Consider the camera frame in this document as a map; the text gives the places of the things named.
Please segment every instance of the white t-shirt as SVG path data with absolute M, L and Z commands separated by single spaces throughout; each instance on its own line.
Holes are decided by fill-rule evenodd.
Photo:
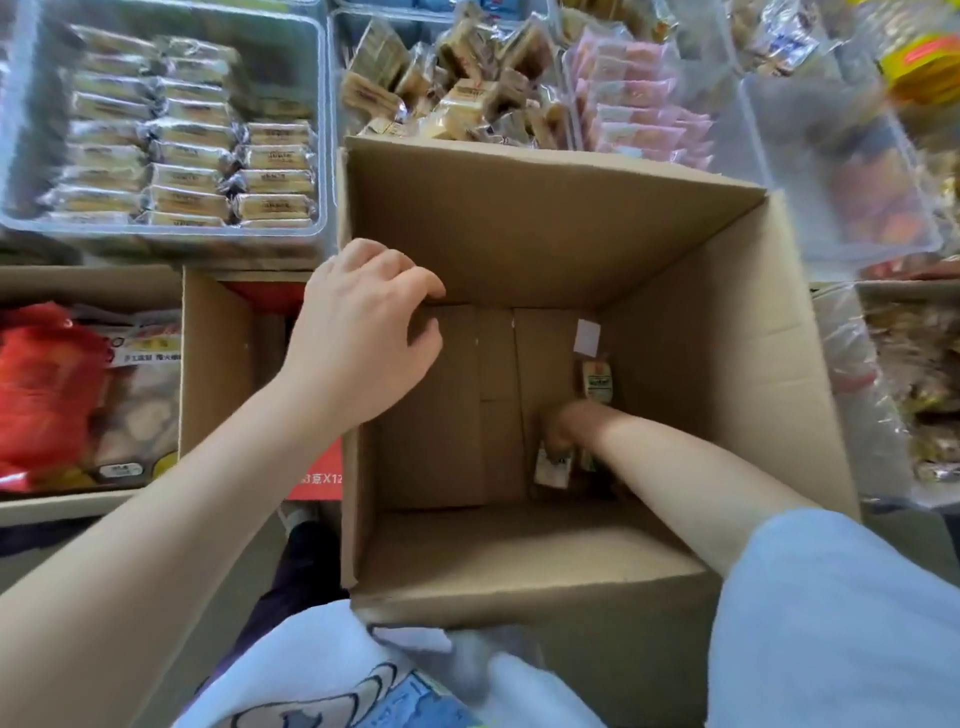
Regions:
M 602 726 L 559 678 L 531 666 L 536 651 L 516 634 L 389 630 L 375 639 L 347 602 L 334 602 L 261 639 L 176 726 Z M 960 590 L 844 516 L 804 509 L 771 519 L 724 585 L 709 728 L 955 726 L 958 685 Z

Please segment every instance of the white label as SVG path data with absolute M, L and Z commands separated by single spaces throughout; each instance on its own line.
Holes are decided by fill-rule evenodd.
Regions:
M 573 350 L 583 356 L 593 358 L 600 346 L 600 325 L 592 321 L 577 321 L 577 338 L 573 340 Z
M 134 477 L 143 474 L 143 466 L 139 463 L 118 463 L 105 465 L 100 469 L 103 477 Z

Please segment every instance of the forearm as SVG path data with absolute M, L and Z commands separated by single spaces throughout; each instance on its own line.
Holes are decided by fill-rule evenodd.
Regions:
M 726 575 L 770 517 L 816 507 L 771 475 L 699 438 L 588 400 L 559 415 L 562 435 L 596 454 L 709 566 Z
M 4 724 L 132 721 L 243 548 L 340 434 L 330 418 L 291 422 L 302 407 L 284 386 L 0 597 Z

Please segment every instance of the red snack bag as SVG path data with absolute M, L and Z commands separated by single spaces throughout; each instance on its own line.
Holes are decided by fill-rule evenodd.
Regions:
M 55 303 L 7 312 L 0 322 L 0 490 L 24 492 L 83 457 L 109 345 Z

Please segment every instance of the cartoon print on shirt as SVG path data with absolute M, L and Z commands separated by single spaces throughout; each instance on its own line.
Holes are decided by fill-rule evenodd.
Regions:
M 353 692 L 319 700 L 267 703 L 219 728 L 484 728 L 456 697 L 416 670 L 381 663 Z

